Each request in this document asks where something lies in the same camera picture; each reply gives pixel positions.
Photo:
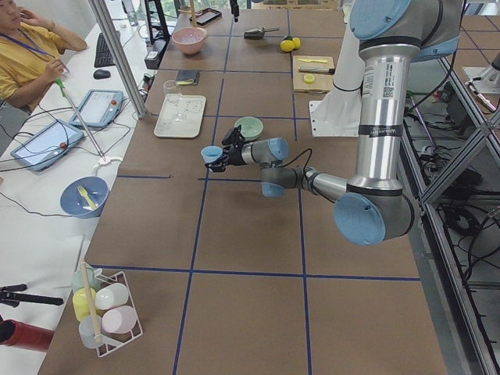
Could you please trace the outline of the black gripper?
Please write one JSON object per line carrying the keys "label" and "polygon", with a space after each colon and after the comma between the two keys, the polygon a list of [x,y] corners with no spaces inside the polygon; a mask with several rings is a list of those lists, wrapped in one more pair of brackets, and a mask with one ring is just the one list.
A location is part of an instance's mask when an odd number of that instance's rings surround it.
{"label": "black gripper", "polygon": [[223,173],[227,165],[243,166],[245,161],[242,156],[243,136],[241,135],[241,127],[233,127],[230,129],[221,141],[223,147],[223,155],[218,159],[207,162],[205,167],[214,173]]}

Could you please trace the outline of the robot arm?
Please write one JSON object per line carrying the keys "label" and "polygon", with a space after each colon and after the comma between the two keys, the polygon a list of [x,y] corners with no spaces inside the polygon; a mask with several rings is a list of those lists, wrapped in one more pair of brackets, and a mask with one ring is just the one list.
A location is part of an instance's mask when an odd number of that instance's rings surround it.
{"label": "robot arm", "polygon": [[357,245],[375,245],[408,233],[418,205],[396,177],[409,66],[438,59],[458,46],[463,4],[460,1],[357,1],[349,27],[359,40],[365,64],[355,173],[349,179],[312,167],[285,164],[288,143],[281,137],[246,141],[239,130],[221,146],[201,155],[207,169],[258,164],[262,192],[277,197],[301,188],[334,203],[341,234]]}

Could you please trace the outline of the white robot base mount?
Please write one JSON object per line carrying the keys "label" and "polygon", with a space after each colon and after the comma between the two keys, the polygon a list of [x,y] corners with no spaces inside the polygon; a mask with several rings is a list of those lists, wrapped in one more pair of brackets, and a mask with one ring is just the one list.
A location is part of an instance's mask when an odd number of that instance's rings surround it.
{"label": "white robot base mount", "polygon": [[320,101],[309,103],[314,137],[356,137],[361,113],[361,87],[365,63],[359,57],[359,40],[345,28],[333,86]]}

